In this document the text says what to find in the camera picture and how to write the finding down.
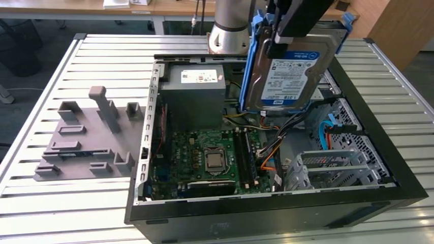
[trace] table leg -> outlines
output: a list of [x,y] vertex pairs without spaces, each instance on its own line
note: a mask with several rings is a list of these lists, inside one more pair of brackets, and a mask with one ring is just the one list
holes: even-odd
[[0,101],[6,104],[14,103],[15,98],[12,97],[11,93],[7,89],[0,85]]
[[165,35],[165,17],[163,16],[153,16],[154,28],[157,35]]

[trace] green motherboard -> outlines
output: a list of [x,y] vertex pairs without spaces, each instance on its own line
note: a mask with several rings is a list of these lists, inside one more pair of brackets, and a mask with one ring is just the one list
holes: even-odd
[[[230,180],[235,182],[234,194],[270,192],[269,174],[262,173],[255,184],[245,187],[241,179],[239,163],[237,162],[237,146],[233,130],[177,132],[171,137],[170,165],[157,169],[165,175],[159,184],[162,199],[178,199],[181,182]],[[246,132],[253,154],[261,147],[257,130]]]

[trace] ram slot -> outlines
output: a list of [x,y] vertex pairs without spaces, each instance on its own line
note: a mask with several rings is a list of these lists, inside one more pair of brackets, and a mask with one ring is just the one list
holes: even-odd
[[251,166],[249,163],[249,149],[250,146],[246,141],[246,132],[234,131],[234,146],[235,146],[235,157],[237,157],[237,166],[239,174],[241,186],[246,189],[250,188],[250,185],[254,184],[254,178],[251,174]]
[[250,166],[250,174],[251,174],[254,184],[258,185],[259,182],[257,180],[258,172],[257,172],[257,165],[255,165],[255,157],[253,154],[251,144],[250,144],[250,140],[249,140],[249,133],[246,132],[246,130],[243,131],[243,134],[245,134],[245,142],[246,142],[246,148],[247,148],[247,162],[249,162],[249,166]]

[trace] white table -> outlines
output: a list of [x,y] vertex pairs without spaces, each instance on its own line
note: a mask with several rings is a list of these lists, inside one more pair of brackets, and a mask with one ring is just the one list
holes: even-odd
[[[134,226],[123,223],[130,178],[36,182],[34,170],[56,128],[62,101],[97,107],[87,98],[89,89],[103,85],[117,106],[146,105],[154,54],[206,50],[206,37],[195,36],[89,35],[72,41],[0,165],[2,244],[149,243]],[[237,239],[241,243],[434,241],[433,109],[376,45],[349,40],[338,60],[432,196],[353,228]]]

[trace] motherboard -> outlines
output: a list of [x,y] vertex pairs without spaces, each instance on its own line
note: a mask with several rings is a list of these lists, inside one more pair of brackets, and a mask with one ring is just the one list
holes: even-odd
[[171,159],[159,165],[159,199],[270,192],[269,174],[257,171],[258,131],[175,132]]

